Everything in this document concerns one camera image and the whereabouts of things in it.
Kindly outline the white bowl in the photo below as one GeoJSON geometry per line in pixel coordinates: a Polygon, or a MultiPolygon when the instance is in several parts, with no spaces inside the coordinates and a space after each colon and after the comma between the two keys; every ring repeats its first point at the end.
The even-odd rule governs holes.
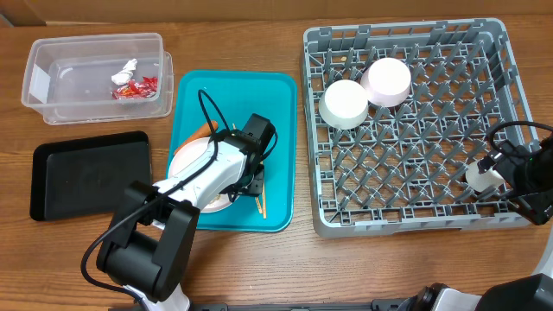
{"type": "Polygon", "coordinates": [[[336,129],[350,130],[358,127],[368,115],[367,93],[355,81],[335,81],[323,93],[319,113],[325,123],[336,129]]]}

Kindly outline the red snack wrapper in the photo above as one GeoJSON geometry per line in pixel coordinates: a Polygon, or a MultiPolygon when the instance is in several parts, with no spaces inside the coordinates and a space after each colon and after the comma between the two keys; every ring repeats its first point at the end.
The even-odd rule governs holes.
{"type": "Polygon", "coordinates": [[[157,93],[157,89],[157,77],[143,77],[142,82],[131,79],[128,84],[112,91],[111,95],[114,99],[151,98],[157,93]]]}

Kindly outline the white tissue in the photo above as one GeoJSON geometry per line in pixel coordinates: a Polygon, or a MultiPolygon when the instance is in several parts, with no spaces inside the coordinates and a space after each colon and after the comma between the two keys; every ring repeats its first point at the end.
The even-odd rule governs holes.
{"type": "Polygon", "coordinates": [[[136,69],[137,59],[128,60],[118,73],[111,76],[111,81],[118,86],[125,85],[130,82],[136,69]]]}

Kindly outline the pink bowl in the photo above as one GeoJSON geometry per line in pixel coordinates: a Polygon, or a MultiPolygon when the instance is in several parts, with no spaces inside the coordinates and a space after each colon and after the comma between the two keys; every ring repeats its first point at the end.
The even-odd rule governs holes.
{"type": "Polygon", "coordinates": [[[411,72],[401,60],[383,58],[365,70],[360,84],[372,104],[390,108],[402,104],[408,98],[411,72]]]}

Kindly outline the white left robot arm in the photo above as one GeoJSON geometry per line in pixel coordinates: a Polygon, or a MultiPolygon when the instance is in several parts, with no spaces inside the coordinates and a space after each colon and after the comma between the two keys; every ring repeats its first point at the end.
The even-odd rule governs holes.
{"type": "Polygon", "coordinates": [[[207,149],[172,177],[133,182],[109,229],[93,243],[111,289],[132,296],[138,310],[189,309],[180,282],[201,210],[217,198],[259,196],[262,162],[276,144],[275,126],[253,114],[242,130],[213,133],[207,149]]]}

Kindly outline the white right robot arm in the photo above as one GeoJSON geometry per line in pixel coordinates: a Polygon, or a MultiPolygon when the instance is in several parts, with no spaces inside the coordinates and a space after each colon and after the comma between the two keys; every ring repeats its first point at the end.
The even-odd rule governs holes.
{"type": "Polygon", "coordinates": [[[475,308],[498,311],[552,311],[552,137],[535,153],[505,142],[506,152],[495,168],[511,191],[505,198],[536,227],[541,243],[529,274],[499,283],[483,293],[475,308]]]}

